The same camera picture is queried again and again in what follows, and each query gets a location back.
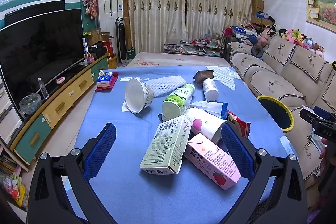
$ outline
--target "yellow drawer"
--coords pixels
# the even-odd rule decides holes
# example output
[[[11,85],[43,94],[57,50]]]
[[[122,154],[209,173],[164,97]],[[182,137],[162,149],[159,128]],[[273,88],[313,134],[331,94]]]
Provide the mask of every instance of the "yellow drawer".
[[[70,93],[72,94],[74,101],[76,101],[92,84],[93,79],[90,70],[87,70],[71,83],[68,88],[71,89]]]
[[[43,111],[42,114],[51,128],[57,124],[66,111],[74,104],[73,97],[69,94],[71,85],[63,90]]]

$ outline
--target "tile floor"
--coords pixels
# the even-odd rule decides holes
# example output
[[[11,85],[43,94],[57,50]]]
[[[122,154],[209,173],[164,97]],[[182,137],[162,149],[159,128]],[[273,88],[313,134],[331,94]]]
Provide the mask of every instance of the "tile floor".
[[[48,152],[51,157],[68,154],[75,145],[78,131],[82,125],[84,116],[90,106],[92,96],[95,92],[96,85],[90,87],[74,107],[70,108],[60,121],[58,128],[46,140],[46,145],[38,152]],[[22,183],[29,189],[35,170],[36,162],[32,161],[29,166],[29,172],[22,171]]]

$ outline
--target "curtain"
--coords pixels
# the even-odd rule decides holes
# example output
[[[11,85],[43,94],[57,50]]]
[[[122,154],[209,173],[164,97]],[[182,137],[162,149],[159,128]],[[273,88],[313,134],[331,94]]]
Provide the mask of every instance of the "curtain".
[[[185,0],[128,0],[136,53],[163,52],[164,43],[184,38]]]
[[[219,37],[224,27],[244,25],[250,10],[251,0],[187,0],[185,38]]]

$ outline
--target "person's hand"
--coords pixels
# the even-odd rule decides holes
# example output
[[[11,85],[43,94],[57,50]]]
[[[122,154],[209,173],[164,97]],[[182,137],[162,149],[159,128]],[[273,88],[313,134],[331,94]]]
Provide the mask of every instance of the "person's hand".
[[[325,145],[327,145],[328,141],[327,139],[324,139],[322,138],[321,142]],[[324,159],[326,157],[326,154],[327,154],[327,148],[323,148],[321,154],[320,154],[320,159]],[[333,165],[333,166],[336,166],[336,157],[331,157],[330,158],[330,163]]]

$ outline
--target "tower fan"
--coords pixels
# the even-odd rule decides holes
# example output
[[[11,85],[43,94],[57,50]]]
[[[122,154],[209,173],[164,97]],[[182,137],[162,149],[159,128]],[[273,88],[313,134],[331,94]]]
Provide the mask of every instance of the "tower fan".
[[[125,41],[125,21],[123,18],[118,17],[115,21],[115,32],[117,34],[117,47],[118,47],[118,67],[125,67],[129,64],[127,62],[126,54],[126,41]]]

